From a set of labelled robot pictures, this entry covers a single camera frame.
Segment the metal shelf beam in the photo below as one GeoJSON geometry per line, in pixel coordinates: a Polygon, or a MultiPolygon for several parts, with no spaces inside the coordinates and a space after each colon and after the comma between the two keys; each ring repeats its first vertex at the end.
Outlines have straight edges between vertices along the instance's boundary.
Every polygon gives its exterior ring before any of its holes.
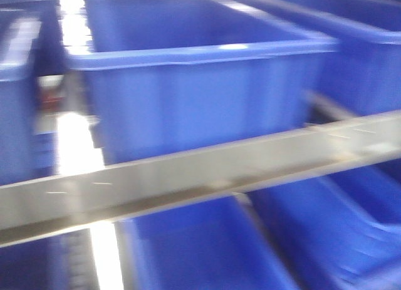
{"type": "Polygon", "coordinates": [[[401,112],[0,187],[0,246],[401,157],[401,112]]]}

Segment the bin wall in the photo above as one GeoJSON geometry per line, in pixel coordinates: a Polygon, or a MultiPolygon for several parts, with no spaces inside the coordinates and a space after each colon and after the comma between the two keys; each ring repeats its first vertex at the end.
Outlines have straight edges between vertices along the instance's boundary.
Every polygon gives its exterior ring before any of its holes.
{"type": "Polygon", "coordinates": [[[84,72],[108,163],[302,127],[321,56],[84,72]]]}
{"type": "Polygon", "coordinates": [[[35,84],[0,82],[0,185],[34,178],[35,84]]]}

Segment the gray metal bar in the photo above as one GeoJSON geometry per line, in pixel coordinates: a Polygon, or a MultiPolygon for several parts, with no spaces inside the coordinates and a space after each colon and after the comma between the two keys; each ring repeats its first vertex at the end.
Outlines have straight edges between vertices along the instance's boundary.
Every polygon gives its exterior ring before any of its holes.
{"type": "Polygon", "coordinates": [[[401,111],[0,187],[0,246],[401,157],[401,111]]]}

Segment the metal rail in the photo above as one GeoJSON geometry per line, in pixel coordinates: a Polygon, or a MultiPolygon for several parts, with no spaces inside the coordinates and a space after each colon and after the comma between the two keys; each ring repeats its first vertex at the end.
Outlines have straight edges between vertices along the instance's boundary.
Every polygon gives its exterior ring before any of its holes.
{"type": "Polygon", "coordinates": [[[401,111],[0,187],[0,246],[401,157],[401,111]]]}

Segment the bin rim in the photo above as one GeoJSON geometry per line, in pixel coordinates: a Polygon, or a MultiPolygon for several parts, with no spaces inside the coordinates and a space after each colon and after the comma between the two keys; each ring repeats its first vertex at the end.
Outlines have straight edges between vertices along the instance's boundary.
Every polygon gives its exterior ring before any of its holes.
{"type": "MultiPolygon", "coordinates": [[[[341,33],[348,33],[352,36],[362,38],[365,41],[376,44],[401,44],[401,30],[390,31],[383,28],[376,27],[374,25],[365,24],[359,21],[354,21],[343,16],[337,16],[335,14],[310,9],[306,6],[300,6],[296,3],[282,1],[282,0],[259,0],[265,4],[278,6],[285,11],[299,14],[302,16],[310,17],[316,24],[320,24],[324,27],[330,27],[330,29],[336,29],[341,33]]],[[[365,0],[375,2],[378,4],[391,5],[400,8],[401,3],[388,1],[388,0],[365,0]]]]}
{"type": "Polygon", "coordinates": [[[81,0],[82,8],[64,11],[61,20],[63,44],[67,54],[68,66],[73,70],[97,71],[141,66],[195,65],[199,63],[265,59],[282,55],[336,51],[338,40],[326,34],[300,28],[291,22],[279,19],[264,11],[231,0],[210,1],[219,3],[222,7],[240,11],[244,15],[264,21],[266,25],[293,33],[303,39],[96,52],[91,31],[88,27],[85,3],[81,0]],[[71,24],[68,24],[68,20],[74,22],[73,31],[69,31],[71,24]]]}

